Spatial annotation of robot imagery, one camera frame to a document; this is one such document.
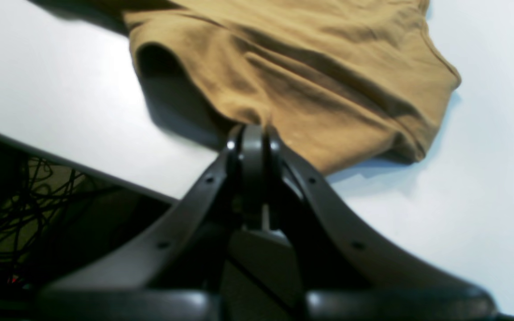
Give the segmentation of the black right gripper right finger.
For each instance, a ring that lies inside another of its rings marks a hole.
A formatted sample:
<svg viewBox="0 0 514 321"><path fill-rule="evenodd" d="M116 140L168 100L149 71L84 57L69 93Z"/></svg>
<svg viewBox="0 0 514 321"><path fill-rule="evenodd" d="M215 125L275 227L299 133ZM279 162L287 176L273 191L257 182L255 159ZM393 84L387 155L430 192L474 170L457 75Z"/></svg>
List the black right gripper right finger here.
<svg viewBox="0 0 514 321"><path fill-rule="evenodd" d="M244 214L288 238L308 321L497 319L486 291L375 231L273 128L244 127Z"/></svg>

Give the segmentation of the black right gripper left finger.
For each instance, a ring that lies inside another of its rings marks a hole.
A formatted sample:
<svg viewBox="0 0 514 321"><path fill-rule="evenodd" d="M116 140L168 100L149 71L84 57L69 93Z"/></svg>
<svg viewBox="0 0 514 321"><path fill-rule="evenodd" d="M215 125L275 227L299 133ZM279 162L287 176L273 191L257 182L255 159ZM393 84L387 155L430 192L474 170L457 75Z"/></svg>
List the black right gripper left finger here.
<svg viewBox="0 0 514 321"><path fill-rule="evenodd" d="M185 197L112 253L48 285L41 321L228 321L218 294L232 233L244 126Z"/></svg>

